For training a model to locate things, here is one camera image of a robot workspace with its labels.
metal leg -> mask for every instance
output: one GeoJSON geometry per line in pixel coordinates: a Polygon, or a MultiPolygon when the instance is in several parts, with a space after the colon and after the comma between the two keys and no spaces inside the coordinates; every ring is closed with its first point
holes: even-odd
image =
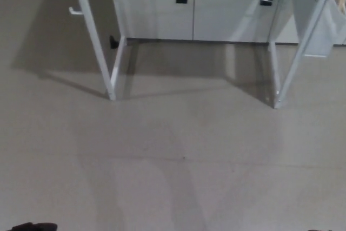
{"type": "Polygon", "coordinates": [[[114,63],[112,76],[111,76],[111,80],[110,80],[110,82],[111,82],[111,84],[115,90],[117,89],[117,80],[118,80],[118,76],[119,76],[119,69],[120,69],[120,66],[122,63],[121,61],[123,59],[124,48],[125,48],[126,44],[127,44],[127,40],[124,36],[122,36],[120,39],[118,52],[117,52],[117,56],[115,58],[115,63],[114,63]]]}
{"type": "Polygon", "coordinates": [[[277,98],[280,93],[281,89],[281,80],[280,80],[280,71],[278,66],[278,58],[277,58],[277,51],[276,51],[276,44],[274,41],[271,41],[269,43],[269,51],[270,51],[270,58],[271,58],[271,71],[272,71],[272,77],[274,82],[274,108],[277,107],[277,98]]]}
{"type": "Polygon", "coordinates": [[[102,50],[101,42],[98,37],[94,17],[88,0],[79,0],[79,4],[84,15],[86,27],[88,28],[92,45],[94,46],[97,62],[102,73],[103,81],[106,86],[109,99],[115,100],[115,91],[111,84],[110,75],[107,68],[107,63],[102,50]]]}

metal stand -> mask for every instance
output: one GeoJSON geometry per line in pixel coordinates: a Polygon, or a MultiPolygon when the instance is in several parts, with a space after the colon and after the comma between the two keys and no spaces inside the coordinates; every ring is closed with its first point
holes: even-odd
{"type": "Polygon", "coordinates": [[[279,0],[278,9],[274,18],[274,26],[269,38],[269,51],[271,53],[272,74],[274,78],[273,80],[274,95],[275,95],[274,108],[280,108],[282,106],[282,102],[286,98],[287,92],[292,84],[292,80],[297,71],[299,63],[301,62],[304,56],[310,56],[305,51],[311,40],[312,34],[314,33],[314,28],[318,22],[318,19],[321,16],[326,0],[315,0],[316,3],[312,9],[310,19],[307,21],[306,27],[304,29],[304,33],[301,37],[300,43],[298,45],[298,49],[295,54],[295,57],[291,63],[289,72],[283,84],[281,85],[279,63],[278,63],[278,57],[277,57],[277,51],[276,51],[276,42],[273,39],[273,34],[275,31],[276,24],[278,23],[278,18],[280,15],[280,10],[281,10],[283,2],[284,0],[279,0]]]}
{"type": "Polygon", "coordinates": [[[108,92],[109,99],[115,100],[117,98],[116,84],[117,84],[117,79],[119,76],[119,68],[121,65],[121,61],[123,59],[124,49],[127,45],[127,41],[126,41],[126,38],[123,34],[123,30],[120,27],[120,31],[121,31],[122,36],[121,36],[121,39],[119,42],[118,52],[116,55],[116,60],[115,60],[115,64],[114,64],[112,73],[109,74],[106,59],[104,56],[101,42],[99,40],[96,24],[95,24],[94,17],[92,15],[91,7],[89,4],[89,0],[79,0],[79,4],[80,4],[81,9],[82,9],[81,12],[80,11],[74,11],[72,8],[70,8],[70,12],[72,15],[83,15],[84,16],[85,23],[86,23],[86,26],[88,28],[90,38],[92,41],[92,45],[94,46],[97,62],[98,62],[99,68],[101,70],[103,81],[104,81],[104,84],[105,84],[107,92],[108,92]]]}
{"type": "MultiPolygon", "coordinates": [[[[116,87],[117,87],[117,82],[118,82],[118,76],[119,76],[119,69],[120,65],[123,60],[123,55],[124,55],[124,50],[127,45],[127,36],[125,34],[125,29],[124,29],[124,19],[122,17],[122,13],[119,7],[119,0],[113,0],[114,2],[114,7],[115,7],[115,12],[117,16],[117,21],[118,21],[118,26],[119,30],[121,33],[121,39],[118,44],[118,52],[116,55],[116,60],[114,67],[112,69],[111,74],[109,74],[109,71],[107,69],[105,57],[104,57],[104,52],[101,47],[101,43],[99,41],[98,33],[96,30],[96,25],[94,22],[94,18],[92,15],[92,11],[90,9],[90,4],[88,0],[79,0],[79,3],[81,5],[82,12],[79,11],[74,11],[73,9],[70,8],[70,12],[73,15],[83,15],[86,25],[89,30],[89,34],[92,40],[92,44],[94,46],[94,50],[96,53],[97,61],[103,76],[103,80],[109,95],[109,98],[111,100],[115,100],[118,95],[116,95],[116,87]]],[[[265,2],[272,2],[270,0],[260,0],[260,1],[265,1],[265,2]]],[[[304,20],[304,30],[300,35],[300,43],[298,46],[298,50],[295,54],[295,57],[292,61],[292,64],[290,66],[289,72],[283,81],[281,82],[280,79],[280,68],[279,68],[279,62],[278,62],[278,57],[277,57],[277,50],[276,50],[276,41],[275,41],[275,36],[274,32],[276,31],[276,25],[279,21],[279,16],[280,16],[280,11],[282,9],[282,6],[284,5],[285,0],[278,0],[278,7],[275,12],[274,20],[271,26],[271,32],[269,36],[269,51],[271,53],[271,64],[272,64],[272,77],[273,77],[273,82],[274,82],[274,96],[275,96],[275,101],[274,101],[274,107],[279,108],[282,105],[282,101],[286,98],[288,89],[292,83],[292,80],[294,78],[294,75],[296,73],[296,70],[298,68],[298,65],[301,61],[301,59],[304,56],[309,56],[305,51],[307,49],[307,46],[311,40],[311,37],[314,33],[314,28],[316,24],[318,23],[318,20],[321,16],[321,13],[323,11],[323,7],[326,3],[327,0],[307,0],[308,3],[310,3],[310,9],[308,8],[307,10],[300,10],[298,13],[300,14],[305,14],[304,19],[306,18],[306,14],[310,14],[308,17],[308,20],[304,20]]],[[[295,14],[296,20],[299,20],[300,17],[299,15],[295,14]]]]}

tiled floor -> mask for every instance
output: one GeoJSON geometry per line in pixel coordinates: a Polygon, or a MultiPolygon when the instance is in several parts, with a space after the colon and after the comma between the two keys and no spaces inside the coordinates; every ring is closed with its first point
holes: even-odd
{"type": "MultiPolygon", "coordinates": [[[[111,0],[92,4],[106,43],[111,0]]],[[[70,5],[0,0],[0,230],[345,230],[346,48],[273,110],[264,47],[134,45],[110,102],[70,5]]]]}

white metal pole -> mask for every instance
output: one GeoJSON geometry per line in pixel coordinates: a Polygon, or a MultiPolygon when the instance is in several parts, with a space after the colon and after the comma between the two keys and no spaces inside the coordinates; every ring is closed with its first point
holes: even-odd
{"type": "Polygon", "coordinates": [[[101,70],[103,81],[104,81],[104,84],[106,86],[109,98],[111,100],[115,100],[115,91],[114,91],[114,88],[113,88],[111,81],[110,81],[110,75],[108,72],[107,63],[106,63],[106,60],[104,57],[101,42],[100,42],[99,37],[98,37],[97,28],[96,28],[96,24],[94,21],[94,17],[92,15],[89,0],[79,0],[79,4],[81,6],[82,13],[84,15],[86,27],[88,28],[90,38],[92,41],[92,45],[94,46],[97,62],[98,62],[99,68],[101,70]]]}
{"type": "Polygon", "coordinates": [[[286,98],[288,89],[292,83],[292,80],[294,78],[294,75],[297,71],[298,65],[300,61],[302,60],[302,57],[304,56],[304,52],[307,48],[307,45],[309,43],[309,40],[312,36],[312,33],[314,31],[314,27],[316,23],[318,22],[318,18],[320,17],[320,14],[322,12],[322,9],[324,7],[324,4],[326,0],[316,0],[316,5],[314,8],[314,11],[312,12],[312,15],[310,17],[308,26],[304,32],[304,36],[302,38],[302,41],[298,47],[298,50],[296,52],[296,55],[291,63],[291,67],[289,69],[289,72],[287,74],[287,77],[283,83],[282,89],[280,91],[280,94],[278,96],[277,102],[276,102],[276,107],[280,106],[280,103],[286,98]]]}

white cabinet door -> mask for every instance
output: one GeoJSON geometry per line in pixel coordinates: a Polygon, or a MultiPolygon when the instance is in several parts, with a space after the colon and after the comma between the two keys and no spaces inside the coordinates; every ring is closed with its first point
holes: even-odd
{"type": "Polygon", "coordinates": [[[118,0],[125,36],[148,39],[192,39],[194,0],[118,0]]]}
{"type": "Polygon", "coordinates": [[[194,39],[226,42],[267,42],[277,0],[195,0],[194,39]]]}

